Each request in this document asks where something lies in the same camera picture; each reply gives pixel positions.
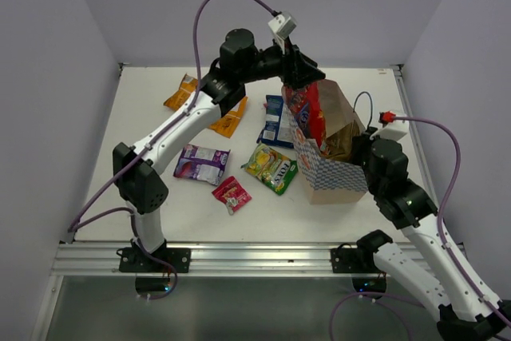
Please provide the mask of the red cookie snack bag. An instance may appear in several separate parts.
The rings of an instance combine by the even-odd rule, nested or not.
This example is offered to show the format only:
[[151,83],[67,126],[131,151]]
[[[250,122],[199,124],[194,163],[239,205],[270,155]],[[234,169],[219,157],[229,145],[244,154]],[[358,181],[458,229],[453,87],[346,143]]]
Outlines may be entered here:
[[283,87],[283,98],[306,139],[312,140],[319,153],[329,154],[326,119],[319,100],[319,87],[323,80],[315,81],[302,89]]

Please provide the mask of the light blue chips bag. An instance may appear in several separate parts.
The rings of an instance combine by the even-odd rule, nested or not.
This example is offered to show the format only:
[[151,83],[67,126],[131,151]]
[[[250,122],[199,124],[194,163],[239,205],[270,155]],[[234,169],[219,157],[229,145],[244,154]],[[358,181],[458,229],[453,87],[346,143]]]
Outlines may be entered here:
[[328,160],[350,162],[353,150],[353,138],[358,137],[363,125],[360,125],[357,120],[352,120],[349,123],[342,122],[329,122],[326,121],[326,136],[324,144],[326,148],[322,151],[321,156]]

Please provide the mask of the blue checkered paper bag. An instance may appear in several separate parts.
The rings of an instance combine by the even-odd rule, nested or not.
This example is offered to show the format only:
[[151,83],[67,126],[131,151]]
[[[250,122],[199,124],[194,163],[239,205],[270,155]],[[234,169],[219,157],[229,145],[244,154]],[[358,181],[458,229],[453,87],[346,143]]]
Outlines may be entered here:
[[[349,123],[355,119],[364,126],[361,134],[366,130],[355,108],[335,81],[323,80],[319,87],[319,100],[326,121]],[[347,204],[359,201],[368,192],[362,168],[351,161],[323,158],[315,143],[305,138],[285,101],[284,111],[291,125],[299,175],[310,204]]]

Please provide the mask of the orange snack packet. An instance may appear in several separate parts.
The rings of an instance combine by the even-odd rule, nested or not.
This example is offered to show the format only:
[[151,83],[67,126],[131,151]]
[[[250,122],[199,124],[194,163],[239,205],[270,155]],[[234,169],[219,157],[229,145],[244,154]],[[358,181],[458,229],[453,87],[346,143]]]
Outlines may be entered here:
[[[164,106],[174,112],[188,107],[192,97],[195,95],[197,85],[198,81],[186,73],[180,82],[178,90],[164,102]],[[231,110],[218,121],[209,125],[208,128],[223,137],[231,138],[244,115],[247,101],[248,97],[243,97]],[[194,113],[197,115],[198,112],[213,112],[215,116],[219,116],[215,106],[212,103],[208,103],[208,100],[202,96],[198,97],[196,106],[191,110],[190,114]]]

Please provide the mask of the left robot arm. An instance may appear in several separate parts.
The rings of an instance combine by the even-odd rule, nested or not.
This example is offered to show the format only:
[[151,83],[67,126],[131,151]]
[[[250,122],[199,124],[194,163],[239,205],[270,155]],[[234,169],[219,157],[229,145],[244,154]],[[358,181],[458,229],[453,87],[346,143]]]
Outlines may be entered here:
[[292,89],[301,89],[326,75],[290,38],[275,39],[270,47],[259,50],[251,31],[232,30],[188,100],[134,145],[120,143],[114,148],[114,184],[133,211],[133,242],[140,249],[137,260],[148,271],[161,269],[166,261],[160,207],[168,197],[168,188],[161,176],[171,160],[245,97],[246,84],[273,77]]

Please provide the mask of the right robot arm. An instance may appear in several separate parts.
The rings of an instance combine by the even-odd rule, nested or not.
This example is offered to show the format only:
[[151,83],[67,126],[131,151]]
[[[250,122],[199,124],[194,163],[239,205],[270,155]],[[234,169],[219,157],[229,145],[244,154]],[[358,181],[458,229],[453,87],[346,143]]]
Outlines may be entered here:
[[429,266],[404,255],[383,231],[359,239],[357,265],[396,279],[431,315],[444,340],[489,340],[510,321],[510,302],[477,276],[446,229],[427,192],[408,176],[408,158],[392,140],[363,133],[353,140],[352,161],[361,166],[379,211],[416,247]]

